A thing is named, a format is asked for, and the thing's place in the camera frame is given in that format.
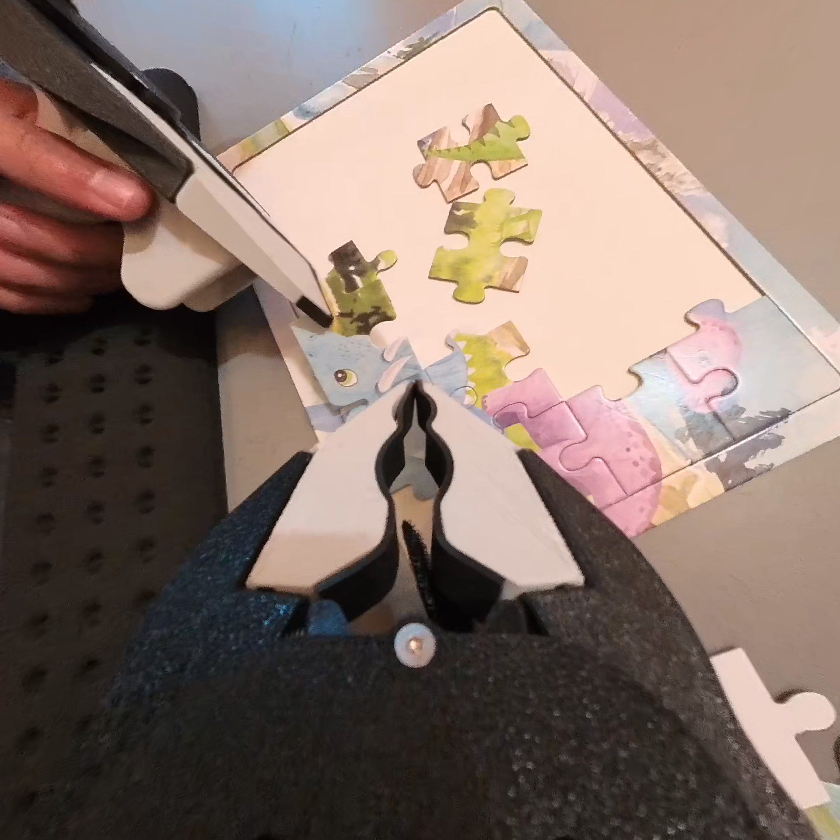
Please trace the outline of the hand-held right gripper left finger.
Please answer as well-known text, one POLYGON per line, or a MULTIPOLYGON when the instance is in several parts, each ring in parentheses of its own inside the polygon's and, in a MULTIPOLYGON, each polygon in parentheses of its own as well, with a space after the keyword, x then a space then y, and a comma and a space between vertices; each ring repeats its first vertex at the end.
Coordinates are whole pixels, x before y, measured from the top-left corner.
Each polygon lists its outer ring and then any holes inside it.
POLYGON ((405 467, 413 383, 402 383, 311 457, 248 575, 249 589, 379 603, 399 565, 391 487, 405 467))

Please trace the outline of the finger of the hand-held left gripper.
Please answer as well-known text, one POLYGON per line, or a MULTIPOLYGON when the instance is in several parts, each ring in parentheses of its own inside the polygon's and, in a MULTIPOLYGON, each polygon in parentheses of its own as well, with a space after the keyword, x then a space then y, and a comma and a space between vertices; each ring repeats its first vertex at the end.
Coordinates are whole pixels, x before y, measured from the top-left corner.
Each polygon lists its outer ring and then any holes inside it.
POLYGON ((182 214, 312 321, 330 326, 330 307, 310 261, 212 156, 189 160, 192 173, 177 193, 182 214))

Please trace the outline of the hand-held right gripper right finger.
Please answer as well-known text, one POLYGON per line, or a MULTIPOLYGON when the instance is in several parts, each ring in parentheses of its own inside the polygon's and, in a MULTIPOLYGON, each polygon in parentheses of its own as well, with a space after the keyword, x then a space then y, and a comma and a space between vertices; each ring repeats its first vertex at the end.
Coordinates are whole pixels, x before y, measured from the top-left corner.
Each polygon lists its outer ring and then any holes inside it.
POLYGON ((584 576, 520 450, 434 385, 418 386, 426 468, 437 484, 430 580, 447 601, 498 601, 584 576))

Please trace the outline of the joined printed puzzle pieces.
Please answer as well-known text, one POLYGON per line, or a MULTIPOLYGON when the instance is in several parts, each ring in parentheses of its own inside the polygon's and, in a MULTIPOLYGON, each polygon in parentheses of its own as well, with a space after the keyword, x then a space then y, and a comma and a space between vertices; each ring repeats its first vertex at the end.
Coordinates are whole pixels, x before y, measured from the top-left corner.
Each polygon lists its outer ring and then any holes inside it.
POLYGON ((530 348, 511 321, 486 333, 454 331, 446 341, 464 356, 467 392, 480 415, 536 452, 627 536, 652 525, 662 465, 648 432, 621 402, 607 400, 599 387, 564 398, 542 368, 512 380, 509 363, 530 348))

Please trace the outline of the dark tree puzzle piece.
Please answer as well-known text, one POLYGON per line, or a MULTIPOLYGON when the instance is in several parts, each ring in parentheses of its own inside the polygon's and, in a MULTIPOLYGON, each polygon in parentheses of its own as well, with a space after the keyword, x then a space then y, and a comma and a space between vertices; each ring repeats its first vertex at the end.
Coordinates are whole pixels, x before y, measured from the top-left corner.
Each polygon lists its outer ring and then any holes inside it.
POLYGON ((326 282, 336 302, 341 302, 342 299, 380 281, 382 272, 396 264, 397 254, 387 249, 368 260, 362 256, 356 244, 349 241, 332 251, 329 261, 332 270, 326 282))

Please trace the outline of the green dark-spotted puzzle piece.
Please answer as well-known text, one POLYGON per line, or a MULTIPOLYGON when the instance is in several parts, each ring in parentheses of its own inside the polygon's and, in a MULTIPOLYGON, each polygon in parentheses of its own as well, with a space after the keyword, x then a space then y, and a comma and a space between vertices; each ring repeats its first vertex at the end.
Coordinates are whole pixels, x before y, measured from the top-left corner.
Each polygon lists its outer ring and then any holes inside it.
POLYGON ((348 292, 334 291, 335 314, 330 331, 344 337, 370 335, 378 324, 396 320, 396 310, 380 281, 348 292))

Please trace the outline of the blue dinosaur head puzzle piece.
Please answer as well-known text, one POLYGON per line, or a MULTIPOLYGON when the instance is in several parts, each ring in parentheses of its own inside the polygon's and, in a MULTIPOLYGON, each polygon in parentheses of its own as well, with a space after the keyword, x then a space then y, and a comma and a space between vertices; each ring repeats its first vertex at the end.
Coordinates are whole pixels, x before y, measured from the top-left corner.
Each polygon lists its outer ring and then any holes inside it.
POLYGON ((309 406, 318 433, 331 433, 395 385, 426 378, 411 344, 397 339, 381 347, 368 335, 344 336, 291 327, 326 402, 309 406))

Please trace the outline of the green printed puzzle piece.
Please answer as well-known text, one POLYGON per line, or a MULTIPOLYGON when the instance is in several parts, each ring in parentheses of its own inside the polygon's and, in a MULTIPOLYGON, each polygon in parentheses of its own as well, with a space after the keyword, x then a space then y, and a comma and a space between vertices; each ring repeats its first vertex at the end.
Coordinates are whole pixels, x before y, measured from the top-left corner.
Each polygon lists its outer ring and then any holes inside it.
POLYGON ((453 297, 469 304, 483 302, 487 288, 518 291, 528 266, 523 256, 501 253, 508 241, 533 243, 543 212, 513 205, 514 192, 491 188, 480 203, 453 202, 444 226, 448 235, 468 239, 463 248, 437 248, 428 277, 455 283, 453 297))

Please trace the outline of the green striped puzzle piece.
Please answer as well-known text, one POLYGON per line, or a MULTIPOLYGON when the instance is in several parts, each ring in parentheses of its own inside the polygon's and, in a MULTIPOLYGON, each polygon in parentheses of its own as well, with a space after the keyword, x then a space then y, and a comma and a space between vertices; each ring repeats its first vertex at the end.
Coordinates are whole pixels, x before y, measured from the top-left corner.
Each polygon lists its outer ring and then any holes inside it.
POLYGON ((413 179, 422 188, 436 183, 447 203, 478 189, 478 181, 471 173, 477 163, 488 165, 495 180, 528 163, 519 143, 529 137, 531 129, 522 115, 502 120, 496 108, 488 103, 466 115, 463 125, 469 132, 465 144, 457 144, 447 127, 417 142, 423 162, 414 167, 413 179))

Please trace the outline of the pink corner puzzle piece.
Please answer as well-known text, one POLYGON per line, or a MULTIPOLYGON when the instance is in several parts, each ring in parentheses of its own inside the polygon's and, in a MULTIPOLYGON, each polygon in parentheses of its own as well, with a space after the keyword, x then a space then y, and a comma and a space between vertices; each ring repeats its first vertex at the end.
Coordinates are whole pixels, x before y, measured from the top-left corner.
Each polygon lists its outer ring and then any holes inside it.
POLYGON ((741 371, 746 340, 722 301, 710 299, 690 309, 694 332, 636 362, 638 379, 626 405, 651 424, 687 463, 714 455, 791 415, 761 397, 748 409, 752 374, 741 371))

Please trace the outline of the landscape jigsaw puzzle board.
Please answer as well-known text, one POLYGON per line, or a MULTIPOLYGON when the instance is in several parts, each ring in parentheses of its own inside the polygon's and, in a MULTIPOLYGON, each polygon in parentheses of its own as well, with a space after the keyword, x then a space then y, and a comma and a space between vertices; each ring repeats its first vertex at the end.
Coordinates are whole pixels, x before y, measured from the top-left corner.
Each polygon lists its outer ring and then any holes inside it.
MULTIPOLYGON (((838 323, 523 2, 458 5, 220 160, 325 282, 329 254, 349 241, 368 260, 395 251, 380 282, 397 317, 368 336, 407 340, 426 378, 493 431, 447 344, 454 331, 511 321, 530 348, 507 366, 512 380, 542 368, 564 398, 599 387, 622 403, 660 458, 649 529, 838 438, 838 323), (428 277, 438 247, 468 239, 445 233, 453 203, 436 183, 419 187, 413 169, 420 139, 447 127, 466 144, 464 117, 488 103, 502 120, 528 121, 528 163, 499 180, 474 164, 479 187, 456 201, 504 188, 542 219, 533 243, 500 248, 528 259, 520 289, 487 288, 469 304, 454 299, 455 283, 428 277), (746 340, 741 371, 757 382, 748 409, 766 396, 792 413, 689 464, 624 399, 638 386, 630 367, 691 335, 687 312, 710 299, 746 340)), ((291 327, 324 331, 256 288, 306 411, 325 403, 291 327)))

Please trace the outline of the pile of puzzle pieces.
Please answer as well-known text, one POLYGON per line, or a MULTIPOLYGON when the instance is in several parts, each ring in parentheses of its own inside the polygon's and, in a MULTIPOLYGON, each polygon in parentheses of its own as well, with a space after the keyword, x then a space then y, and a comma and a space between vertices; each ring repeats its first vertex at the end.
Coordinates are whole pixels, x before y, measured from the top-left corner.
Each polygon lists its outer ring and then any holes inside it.
POLYGON ((797 741, 804 732, 835 722, 833 704, 815 692, 776 701, 741 648, 710 658, 742 729, 784 792, 807 817, 819 838, 839 838, 839 787, 820 780, 797 741))

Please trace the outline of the grey desk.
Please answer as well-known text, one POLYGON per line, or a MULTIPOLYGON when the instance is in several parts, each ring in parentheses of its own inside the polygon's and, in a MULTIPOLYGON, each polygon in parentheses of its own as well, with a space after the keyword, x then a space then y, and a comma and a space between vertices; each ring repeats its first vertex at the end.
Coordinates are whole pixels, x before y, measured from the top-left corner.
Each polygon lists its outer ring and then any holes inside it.
MULTIPOLYGON (((838 2, 529 2, 838 317, 838 2)), ((225 151, 456 2, 77 2, 225 151)), ((638 541, 711 653, 838 707, 838 440, 638 541)))

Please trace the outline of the person's left hand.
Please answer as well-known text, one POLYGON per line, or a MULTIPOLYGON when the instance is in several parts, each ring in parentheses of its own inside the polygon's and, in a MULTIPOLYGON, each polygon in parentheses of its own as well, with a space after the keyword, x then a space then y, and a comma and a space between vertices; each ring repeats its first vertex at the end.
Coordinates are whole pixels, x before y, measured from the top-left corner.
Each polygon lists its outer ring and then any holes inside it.
POLYGON ((84 312, 121 287, 123 223, 142 219, 154 193, 136 174, 37 125, 33 89, 1 85, 1 175, 95 224, 2 203, 1 309, 25 315, 84 312))

